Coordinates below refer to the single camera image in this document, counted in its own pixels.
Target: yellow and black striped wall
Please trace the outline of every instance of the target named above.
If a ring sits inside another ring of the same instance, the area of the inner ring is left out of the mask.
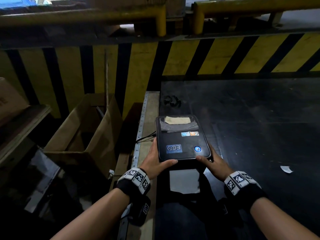
[[[55,118],[66,118],[84,94],[104,91],[105,50],[109,92],[123,118],[133,103],[143,102],[146,90],[158,91],[163,79],[318,76],[320,71],[320,33],[307,32],[1,50],[0,76],[30,104],[49,104]]]

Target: black conveyor surface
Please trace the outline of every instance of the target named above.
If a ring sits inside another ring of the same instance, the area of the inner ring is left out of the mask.
[[[163,81],[159,116],[187,114],[197,116],[233,169],[252,176],[276,205],[320,235],[320,78]],[[205,175],[215,198],[224,197],[223,183]],[[162,197],[157,194],[156,240],[210,239],[191,211],[158,204]],[[238,239],[263,239],[252,218],[241,216]]]

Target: black cable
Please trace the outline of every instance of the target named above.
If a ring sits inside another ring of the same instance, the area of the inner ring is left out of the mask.
[[[156,132],[152,132],[150,135],[147,135],[147,136],[145,136],[145,137],[142,137],[142,138],[140,138],[140,139],[138,139],[138,140],[136,140],[136,143],[138,143],[139,141],[141,141],[141,140],[143,140],[143,139],[146,139],[146,138],[148,138],[148,137],[155,137],[156,136]]]

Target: wrist strap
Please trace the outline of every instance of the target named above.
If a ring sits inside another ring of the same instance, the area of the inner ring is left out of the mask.
[[[116,188],[130,197],[130,202],[146,195],[150,190],[150,180],[148,175],[140,168],[128,170],[118,179]]]
[[[262,197],[268,198],[261,186],[247,173],[235,171],[231,173],[225,183],[225,194],[228,198],[234,199],[239,209],[250,211],[254,202]]]

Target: yellow pipe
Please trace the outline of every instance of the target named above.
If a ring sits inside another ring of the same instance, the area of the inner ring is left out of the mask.
[[[112,24],[132,23],[134,20],[155,18],[158,36],[166,35],[166,6],[147,6],[123,11],[100,11],[96,9],[38,12],[26,14],[0,15],[0,28],[70,24],[80,22],[109,22]]]
[[[219,0],[194,3],[193,33],[203,31],[204,18],[223,14],[267,14],[320,8],[320,0]]]

